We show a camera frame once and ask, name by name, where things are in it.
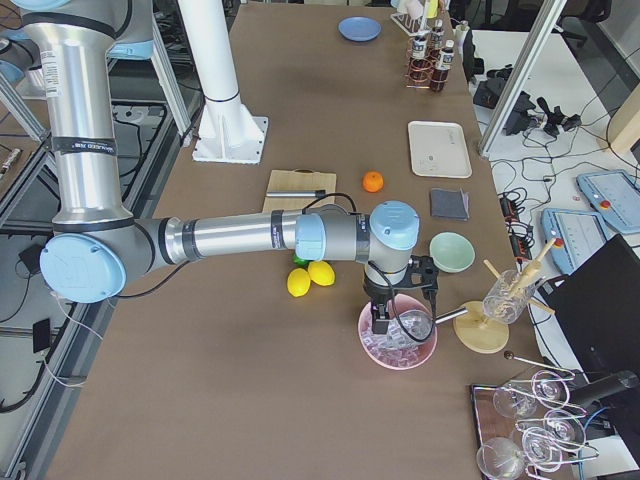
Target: lime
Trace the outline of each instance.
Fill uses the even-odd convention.
[[[287,290],[294,297],[301,297],[309,291],[311,279],[304,268],[292,270],[287,278]]]
[[[309,265],[309,262],[310,260],[305,260],[303,258],[300,258],[295,254],[295,252],[293,253],[293,263],[295,263],[299,267],[306,267],[307,265]]]
[[[336,281],[336,273],[327,262],[311,262],[307,267],[309,270],[309,276],[318,285],[328,287],[333,285]]]

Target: blue plate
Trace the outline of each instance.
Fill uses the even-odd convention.
[[[380,35],[382,26],[372,18],[349,17],[340,22],[338,30],[349,40],[368,42]]]

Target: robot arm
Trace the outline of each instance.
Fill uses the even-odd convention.
[[[437,268],[429,257],[411,255],[419,219],[401,202],[386,202],[371,216],[327,206],[186,222],[136,221],[120,198],[106,55],[140,18],[146,15],[151,24],[150,3],[14,3],[30,9],[23,10],[23,21],[40,48],[51,120],[61,209],[53,219],[55,236],[41,255],[41,270],[55,291],[92,303],[162,266],[212,255],[295,248],[298,256],[309,260],[365,265],[364,287],[372,298],[376,333],[386,332],[387,302],[397,289],[423,288],[435,306]],[[133,43],[145,42],[144,37],[136,40]]]

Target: brown table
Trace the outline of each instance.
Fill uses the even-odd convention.
[[[195,163],[184,150],[157,216],[258,212],[272,169],[332,171],[362,211],[388,199],[413,205],[422,218],[416,254],[442,231],[468,237],[477,260],[441,274],[438,307],[481,299],[493,282],[481,260],[506,269],[513,258],[489,164],[475,153],[480,132],[461,64],[440,94],[405,88],[407,38],[390,13],[243,5],[231,37],[243,102],[270,118],[262,162]],[[352,15],[381,21],[380,37],[343,39],[338,22]],[[473,176],[413,175],[412,120],[461,124]],[[378,194],[360,187],[370,169],[386,178]],[[471,219],[431,218],[432,187],[468,191]],[[427,364],[386,370],[356,334],[367,302],[362,266],[336,263],[335,286],[298,299],[285,288],[292,268],[291,252],[217,257],[155,295],[120,302],[48,478],[479,478],[468,385],[502,382],[520,365],[471,352],[444,324]],[[509,348],[537,356],[526,319],[511,334]]]

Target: yellow lemon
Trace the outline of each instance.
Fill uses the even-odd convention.
[[[292,270],[287,278],[287,290],[294,297],[301,297],[309,291],[311,279],[304,268]]]
[[[336,281],[336,273],[327,262],[311,262],[307,267],[309,270],[309,276],[318,285],[328,287],[333,285]]]

